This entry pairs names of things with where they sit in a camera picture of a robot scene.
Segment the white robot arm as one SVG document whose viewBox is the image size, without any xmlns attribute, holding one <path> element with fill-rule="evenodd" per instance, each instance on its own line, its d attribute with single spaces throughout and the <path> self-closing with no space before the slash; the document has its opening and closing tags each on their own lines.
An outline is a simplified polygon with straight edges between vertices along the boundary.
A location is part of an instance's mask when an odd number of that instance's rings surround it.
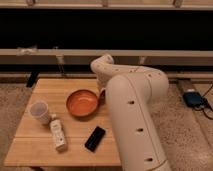
<svg viewBox="0 0 213 171">
<path fill-rule="evenodd" d="M 146 66 L 116 65 L 105 54 L 90 64 L 105 100 L 124 171 L 171 171 L 148 103 L 164 96 L 167 75 Z"/>
</svg>

